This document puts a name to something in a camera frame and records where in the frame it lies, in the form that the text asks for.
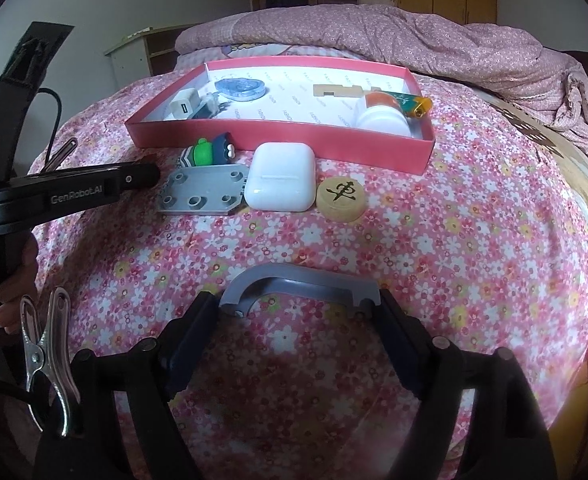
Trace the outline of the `person left hand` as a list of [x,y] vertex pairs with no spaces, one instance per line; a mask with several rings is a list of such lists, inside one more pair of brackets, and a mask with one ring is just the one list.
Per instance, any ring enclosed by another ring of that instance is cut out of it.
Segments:
[[29,234],[22,253],[22,264],[16,272],[0,285],[0,328],[8,334],[17,333],[21,328],[20,304],[24,296],[35,298],[35,284],[38,272],[38,244]]

